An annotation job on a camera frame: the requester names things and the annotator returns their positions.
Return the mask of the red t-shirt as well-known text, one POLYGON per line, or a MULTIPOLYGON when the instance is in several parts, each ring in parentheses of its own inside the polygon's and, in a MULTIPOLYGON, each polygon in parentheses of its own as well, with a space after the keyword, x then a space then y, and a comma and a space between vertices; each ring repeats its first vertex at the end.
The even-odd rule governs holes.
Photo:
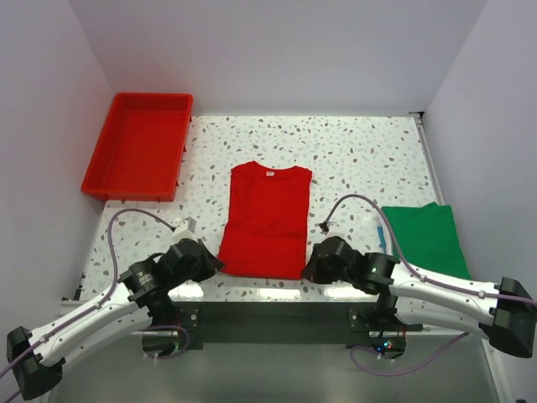
POLYGON ((231 169, 218 259, 236 277, 299 280, 305 268, 312 172, 250 161, 231 169))

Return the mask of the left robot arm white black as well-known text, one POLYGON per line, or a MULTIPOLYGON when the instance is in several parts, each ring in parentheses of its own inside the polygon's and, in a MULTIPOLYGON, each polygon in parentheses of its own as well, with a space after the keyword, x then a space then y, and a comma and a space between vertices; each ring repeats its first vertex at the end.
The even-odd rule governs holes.
POLYGON ((33 330, 17 327, 7 336, 8 371, 17 394, 33 400, 54 389, 64 366, 102 339, 132 328, 190 334, 169 292, 186 281, 201 283, 224 264, 200 240, 183 238, 164 253, 131 264, 100 296, 33 330))

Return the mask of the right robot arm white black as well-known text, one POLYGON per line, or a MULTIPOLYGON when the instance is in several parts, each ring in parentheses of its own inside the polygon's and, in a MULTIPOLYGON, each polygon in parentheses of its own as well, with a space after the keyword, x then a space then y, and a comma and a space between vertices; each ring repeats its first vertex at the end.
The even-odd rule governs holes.
POLYGON ((377 296, 373 318, 382 329, 433 325, 479 336, 517 358, 533 355, 536 305, 515 279, 480 282, 411 269, 394 256, 361 254, 337 236, 314 245, 302 275, 316 284, 346 282, 377 296))

